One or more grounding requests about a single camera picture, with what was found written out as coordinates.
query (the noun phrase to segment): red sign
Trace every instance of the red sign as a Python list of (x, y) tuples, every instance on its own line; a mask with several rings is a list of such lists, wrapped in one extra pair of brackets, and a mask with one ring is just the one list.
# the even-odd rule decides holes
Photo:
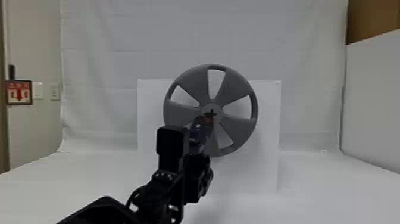
[(29, 80), (8, 80), (7, 104), (32, 105), (32, 82)]

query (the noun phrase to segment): white board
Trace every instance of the white board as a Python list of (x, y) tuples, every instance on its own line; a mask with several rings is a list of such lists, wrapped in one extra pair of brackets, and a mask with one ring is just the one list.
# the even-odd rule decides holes
[[(163, 102), (172, 80), (138, 80), (138, 150), (143, 171), (157, 169), (156, 131), (164, 126)], [(277, 188), (277, 151), (279, 145), (280, 82), (250, 81), (258, 97), (259, 115), (249, 140), (237, 151), (212, 158), (214, 180), (210, 195), (263, 194)]]
[(400, 172), (400, 30), (348, 46), (343, 152)]

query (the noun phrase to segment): wheel rim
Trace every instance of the wheel rim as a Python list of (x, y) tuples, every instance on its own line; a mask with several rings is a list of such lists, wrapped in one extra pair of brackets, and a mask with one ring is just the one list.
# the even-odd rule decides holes
[[(210, 98), (208, 71), (225, 72), (221, 87), (214, 99)], [(199, 102), (199, 107), (179, 104), (171, 100), (175, 89), (180, 86)], [(251, 117), (249, 119), (231, 116), (223, 112), (223, 107), (243, 97), (249, 96)], [(219, 123), (233, 143), (224, 148), (218, 144), (215, 128), (205, 146), (210, 157), (220, 157), (239, 149), (251, 136), (258, 118), (258, 104), (250, 83), (237, 71), (218, 64), (204, 64), (182, 73), (170, 86), (164, 100), (164, 122), (166, 125), (185, 126), (195, 117), (213, 109), (217, 112), (215, 123)]]

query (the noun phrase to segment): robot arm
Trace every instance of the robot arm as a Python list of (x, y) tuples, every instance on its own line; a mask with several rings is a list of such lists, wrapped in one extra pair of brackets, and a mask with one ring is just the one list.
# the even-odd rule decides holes
[(198, 116), (190, 131), (174, 126), (159, 128), (158, 170), (125, 205), (102, 197), (58, 224), (181, 223), (184, 205), (197, 203), (213, 179), (210, 157), (203, 152), (212, 130), (213, 112)]

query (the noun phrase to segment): light switch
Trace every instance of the light switch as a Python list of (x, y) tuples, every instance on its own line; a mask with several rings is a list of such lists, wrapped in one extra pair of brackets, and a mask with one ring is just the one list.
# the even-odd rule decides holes
[(60, 84), (57, 82), (50, 83), (50, 100), (61, 101)]
[(43, 99), (43, 82), (32, 83), (33, 99)]

